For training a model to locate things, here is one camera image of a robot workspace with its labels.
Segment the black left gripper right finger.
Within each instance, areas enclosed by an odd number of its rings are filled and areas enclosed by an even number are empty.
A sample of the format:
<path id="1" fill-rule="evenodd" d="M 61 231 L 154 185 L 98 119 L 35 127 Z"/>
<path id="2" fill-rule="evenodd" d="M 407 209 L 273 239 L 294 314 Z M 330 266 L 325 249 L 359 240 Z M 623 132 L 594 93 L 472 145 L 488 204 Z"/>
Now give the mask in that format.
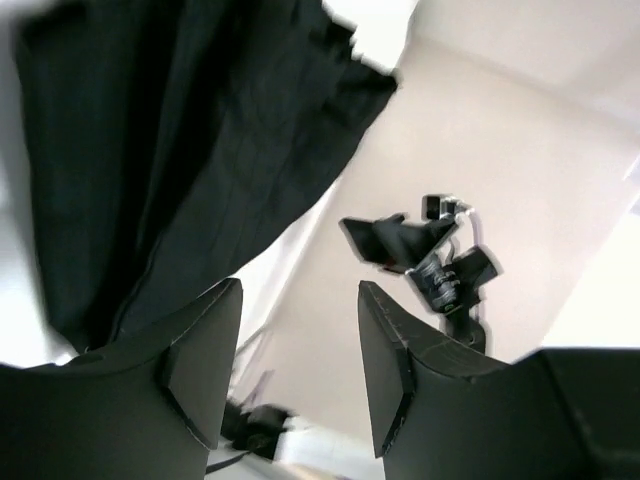
<path id="1" fill-rule="evenodd" d="M 639 353 L 543 348 L 507 364 L 358 288 L 374 453 L 389 479 L 635 479 Z"/>

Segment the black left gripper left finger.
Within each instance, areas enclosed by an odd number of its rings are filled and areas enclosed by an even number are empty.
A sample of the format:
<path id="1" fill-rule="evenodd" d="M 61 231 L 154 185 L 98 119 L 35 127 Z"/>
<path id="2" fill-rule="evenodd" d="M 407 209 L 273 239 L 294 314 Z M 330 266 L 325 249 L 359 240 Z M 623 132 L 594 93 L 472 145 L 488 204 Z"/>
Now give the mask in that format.
<path id="1" fill-rule="evenodd" d="M 217 447 L 243 289 L 187 307 L 65 365 L 1 370 L 5 479 L 201 479 Z"/>

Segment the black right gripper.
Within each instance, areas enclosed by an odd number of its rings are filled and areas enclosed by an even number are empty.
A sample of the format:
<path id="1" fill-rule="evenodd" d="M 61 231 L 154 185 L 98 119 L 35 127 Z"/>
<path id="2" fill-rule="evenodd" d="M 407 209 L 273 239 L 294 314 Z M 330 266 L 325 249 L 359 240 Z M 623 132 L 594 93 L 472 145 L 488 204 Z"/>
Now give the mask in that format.
<path id="1" fill-rule="evenodd" d="M 440 258 L 439 249 L 460 227 L 453 216 L 422 224 L 346 217 L 339 224 L 361 261 L 392 265 L 437 314 L 472 309 L 481 301 L 480 288 L 500 275 L 497 261 L 483 245 L 448 260 Z"/>

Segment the black skirt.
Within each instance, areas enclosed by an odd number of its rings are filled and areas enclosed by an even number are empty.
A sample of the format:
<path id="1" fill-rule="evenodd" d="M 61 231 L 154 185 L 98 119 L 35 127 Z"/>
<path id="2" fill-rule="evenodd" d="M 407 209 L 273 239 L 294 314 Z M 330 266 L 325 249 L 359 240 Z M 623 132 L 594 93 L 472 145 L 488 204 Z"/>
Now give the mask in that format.
<path id="1" fill-rule="evenodd" d="M 398 82 L 319 1 L 60 1 L 13 33 L 47 317 L 76 351 L 236 273 Z"/>

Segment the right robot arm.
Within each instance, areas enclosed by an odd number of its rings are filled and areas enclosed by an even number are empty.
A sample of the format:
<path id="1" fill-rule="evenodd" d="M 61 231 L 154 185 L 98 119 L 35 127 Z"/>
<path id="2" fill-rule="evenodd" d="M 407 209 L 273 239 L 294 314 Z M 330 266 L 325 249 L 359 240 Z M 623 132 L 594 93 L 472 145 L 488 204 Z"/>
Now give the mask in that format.
<path id="1" fill-rule="evenodd" d="M 412 223 L 402 214 L 378 220 L 346 217 L 340 227 L 361 262 L 405 277 L 429 310 L 443 320 L 449 337 L 480 353 L 486 330 L 475 311 L 480 289 L 500 275 L 488 249 L 474 245 L 461 254 L 452 247 L 443 260 L 439 250 L 451 243 L 460 227 L 456 216 Z"/>

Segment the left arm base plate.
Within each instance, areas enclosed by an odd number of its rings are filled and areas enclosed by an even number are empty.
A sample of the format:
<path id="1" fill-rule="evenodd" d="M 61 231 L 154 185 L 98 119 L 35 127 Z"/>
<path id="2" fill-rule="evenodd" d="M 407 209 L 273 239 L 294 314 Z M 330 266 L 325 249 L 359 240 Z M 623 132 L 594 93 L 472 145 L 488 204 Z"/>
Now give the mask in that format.
<path id="1" fill-rule="evenodd" d="M 291 430 L 288 422 L 296 414 L 283 406 L 257 404 L 274 373 L 274 370 L 263 371 L 253 389 L 242 401 L 238 402 L 231 397 L 227 399 L 221 436 L 227 441 L 227 446 L 232 451 L 237 451 L 237 454 L 208 465 L 206 475 L 231 467 L 249 455 L 270 462 L 275 460 L 279 441 Z"/>

